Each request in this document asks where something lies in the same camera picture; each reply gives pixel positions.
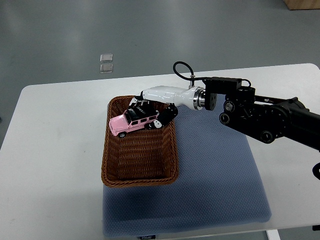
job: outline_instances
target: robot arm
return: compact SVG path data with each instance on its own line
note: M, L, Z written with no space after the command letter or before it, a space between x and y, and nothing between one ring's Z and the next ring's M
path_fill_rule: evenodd
M179 74L176 71L178 64L188 67L191 77ZM179 77L190 81L189 89L156 86L142 91L130 103L151 100L170 104L170 107L159 115L158 122L155 121L155 127L150 126L150 129L169 123L178 114L177 107L181 105L192 110L201 110L204 107L213 111L217 94L222 94L225 95L224 112L220 114L219 120L223 125L265 144L287 137L320 151L320 115L310 112L297 97L280 99L257 96L255 88L251 87L247 79L195 77L191 67L181 61L173 65L173 71ZM195 81L202 81L205 89L194 86ZM249 86L242 86L243 81L248 82Z

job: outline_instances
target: brown woven basket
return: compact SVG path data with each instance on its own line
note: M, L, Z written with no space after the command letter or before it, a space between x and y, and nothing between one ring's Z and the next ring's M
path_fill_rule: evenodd
M102 182L111 188L171 184L179 174L174 121L160 129L129 132L124 138L113 136L109 129L109 120L123 114L132 98L117 96L108 105ZM160 113L168 106L152 104Z

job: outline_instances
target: blue mat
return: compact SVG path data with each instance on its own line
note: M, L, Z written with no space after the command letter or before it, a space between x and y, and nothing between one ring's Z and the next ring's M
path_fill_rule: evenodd
M246 136L219 122L224 99L218 96L214 111L178 108L179 177L173 184L103 187L106 237L185 232L270 219Z

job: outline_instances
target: gray floor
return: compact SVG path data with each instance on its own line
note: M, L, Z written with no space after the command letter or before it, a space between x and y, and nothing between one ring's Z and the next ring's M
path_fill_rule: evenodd
M319 43L320 10L289 11L283 0L0 0L0 145L28 85L171 74L176 61L196 72L320 67ZM102 53L113 53L112 73L99 73ZM279 233L320 239L311 227Z

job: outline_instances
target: toy car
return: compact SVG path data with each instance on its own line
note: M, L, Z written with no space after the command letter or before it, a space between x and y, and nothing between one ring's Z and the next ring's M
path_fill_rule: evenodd
M109 128L114 136L124 138L127 133L144 129L145 125L157 119L159 111L151 104L133 106L123 114L113 117L109 121Z

